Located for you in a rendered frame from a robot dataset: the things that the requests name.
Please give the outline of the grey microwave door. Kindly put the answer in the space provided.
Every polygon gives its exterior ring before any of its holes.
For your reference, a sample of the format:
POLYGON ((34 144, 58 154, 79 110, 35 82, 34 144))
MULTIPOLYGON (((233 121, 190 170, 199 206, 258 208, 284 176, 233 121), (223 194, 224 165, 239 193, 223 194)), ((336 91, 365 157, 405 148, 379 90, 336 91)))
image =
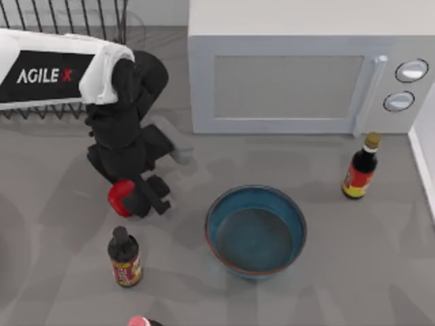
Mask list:
POLYGON ((193 129, 202 134, 353 134, 389 49, 372 37, 188 39, 193 129))

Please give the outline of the blue bowl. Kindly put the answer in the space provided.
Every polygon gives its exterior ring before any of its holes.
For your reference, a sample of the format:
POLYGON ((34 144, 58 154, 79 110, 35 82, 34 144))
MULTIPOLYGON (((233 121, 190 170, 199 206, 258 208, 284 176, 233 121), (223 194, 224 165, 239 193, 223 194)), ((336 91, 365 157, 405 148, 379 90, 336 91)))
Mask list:
POLYGON ((248 279, 284 271, 307 241, 307 221, 300 207, 267 185, 239 185, 225 191, 209 207, 204 230, 215 260, 248 279))

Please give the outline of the large microwave knob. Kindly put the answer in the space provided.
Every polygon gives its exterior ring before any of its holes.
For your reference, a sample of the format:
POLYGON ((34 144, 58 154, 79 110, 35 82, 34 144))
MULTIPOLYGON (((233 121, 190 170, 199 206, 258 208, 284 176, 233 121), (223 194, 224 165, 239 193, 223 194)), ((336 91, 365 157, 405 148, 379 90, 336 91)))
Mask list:
POLYGON ((416 59, 402 63, 395 72, 399 82, 410 84, 424 78, 429 71, 429 64, 423 59, 416 59))

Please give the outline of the dark bottle with black cap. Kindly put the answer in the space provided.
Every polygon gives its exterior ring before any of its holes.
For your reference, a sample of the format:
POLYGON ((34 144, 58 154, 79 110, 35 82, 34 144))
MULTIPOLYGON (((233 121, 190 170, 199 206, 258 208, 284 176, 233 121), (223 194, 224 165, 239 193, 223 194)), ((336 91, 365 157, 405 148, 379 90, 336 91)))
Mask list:
POLYGON ((124 226, 117 226, 112 231, 107 252, 119 286, 133 287, 142 279, 139 244, 124 226))

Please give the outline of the red can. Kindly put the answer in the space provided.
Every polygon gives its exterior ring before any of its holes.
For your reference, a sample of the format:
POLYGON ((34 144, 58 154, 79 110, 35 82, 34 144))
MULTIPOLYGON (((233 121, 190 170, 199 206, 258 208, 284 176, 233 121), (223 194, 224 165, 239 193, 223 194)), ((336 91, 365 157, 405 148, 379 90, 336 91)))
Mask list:
POLYGON ((131 195, 135 184, 131 180, 116 181, 110 188, 107 200, 113 210, 121 217, 131 217, 133 214, 124 206, 122 199, 131 195))

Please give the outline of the pale microwave oven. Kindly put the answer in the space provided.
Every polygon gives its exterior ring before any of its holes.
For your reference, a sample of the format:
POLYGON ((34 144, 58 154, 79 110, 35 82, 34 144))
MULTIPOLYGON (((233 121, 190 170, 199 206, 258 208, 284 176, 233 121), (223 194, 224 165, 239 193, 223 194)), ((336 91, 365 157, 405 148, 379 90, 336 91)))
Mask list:
POLYGON ((387 46, 388 61, 364 133, 406 134, 435 83, 435 0, 190 0, 191 36, 372 37, 387 46), (404 62, 423 59, 424 78, 404 84, 395 77, 404 62), (401 112, 385 110, 385 98, 412 92, 401 112))

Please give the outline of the small microwave knob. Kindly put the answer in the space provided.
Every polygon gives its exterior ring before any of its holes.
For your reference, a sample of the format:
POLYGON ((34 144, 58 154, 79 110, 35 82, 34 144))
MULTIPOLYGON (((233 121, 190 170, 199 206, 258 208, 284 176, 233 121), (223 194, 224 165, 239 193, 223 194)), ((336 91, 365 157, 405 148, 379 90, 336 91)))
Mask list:
POLYGON ((401 112, 410 108, 414 102, 414 94, 404 91, 388 95, 383 102, 383 106, 387 111, 401 112))

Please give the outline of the dark bottle with gold cap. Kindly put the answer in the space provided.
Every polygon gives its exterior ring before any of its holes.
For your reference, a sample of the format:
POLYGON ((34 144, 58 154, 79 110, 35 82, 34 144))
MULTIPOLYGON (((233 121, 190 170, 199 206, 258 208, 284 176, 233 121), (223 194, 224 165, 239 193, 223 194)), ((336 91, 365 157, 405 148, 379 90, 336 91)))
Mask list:
POLYGON ((342 183, 344 195, 352 199, 363 198, 377 168, 377 150, 381 135, 369 132, 361 150, 354 153, 342 183))

